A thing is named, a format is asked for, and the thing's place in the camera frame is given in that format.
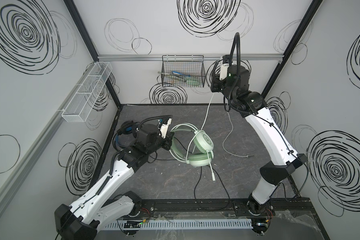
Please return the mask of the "mint green headphones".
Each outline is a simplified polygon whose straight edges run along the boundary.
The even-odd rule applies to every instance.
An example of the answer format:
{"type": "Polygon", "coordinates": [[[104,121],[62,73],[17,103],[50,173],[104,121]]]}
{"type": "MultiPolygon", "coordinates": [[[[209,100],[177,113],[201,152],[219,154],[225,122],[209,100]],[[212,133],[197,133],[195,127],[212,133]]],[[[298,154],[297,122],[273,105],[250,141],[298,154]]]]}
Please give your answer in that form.
{"type": "Polygon", "coordinates": [[[177,132],[190,132],[193,133],[189,145],[186,147],[186,153],[181,152],[175,143],[175,135],[172,140],[172,146],[169,150],[172,157],[185,164],[189,164],[192,167],[204,167],[212,166],[212,160],[214,158],[214,143],[212,139],[207,135],[204,130],[198,129],[191,123],[183,123],[174,126],[170,133],[175,134],[177,132]]]}

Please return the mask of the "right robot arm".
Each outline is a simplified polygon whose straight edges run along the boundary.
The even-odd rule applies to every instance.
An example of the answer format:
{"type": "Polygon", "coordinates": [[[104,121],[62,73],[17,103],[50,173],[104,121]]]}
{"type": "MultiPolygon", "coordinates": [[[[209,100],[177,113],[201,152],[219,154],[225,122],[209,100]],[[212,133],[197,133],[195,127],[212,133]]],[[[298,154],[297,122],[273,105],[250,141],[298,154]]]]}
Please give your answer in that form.
{"type": "Polygon", "coordinates": [[[308,159],[289,144],[262,95],[249,90],[250,72],[242,66],[240,40],[240,33],[235,33],[230,53],[222,57],[219,74],[211,74],[210,89],[213,93],[222,93],[228,109],[240,113],[253,127],[271,158],[260,168],[261,178],[248,197],[249,212],[259,216],[265,211],[278,184],[308,159]]]}

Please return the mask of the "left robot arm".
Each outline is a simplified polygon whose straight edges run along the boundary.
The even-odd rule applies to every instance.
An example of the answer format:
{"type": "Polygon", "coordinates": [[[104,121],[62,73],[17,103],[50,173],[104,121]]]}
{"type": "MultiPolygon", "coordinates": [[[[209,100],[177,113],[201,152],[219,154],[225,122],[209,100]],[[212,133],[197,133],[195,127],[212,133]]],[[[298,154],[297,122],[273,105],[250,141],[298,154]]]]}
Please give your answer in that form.
{"type": "Polygon", "coordinates": [[[164,115],[142,120],[135,141],[116,153],[110,170],[78,200],[55,211],[57,236],[63,240],[93,240],[113,221],[138,215],[141,198],[129,191],[117,200],[113,193],[159,149],[169,150],[173,136],[167,133],[173,116],[164,115]]]}

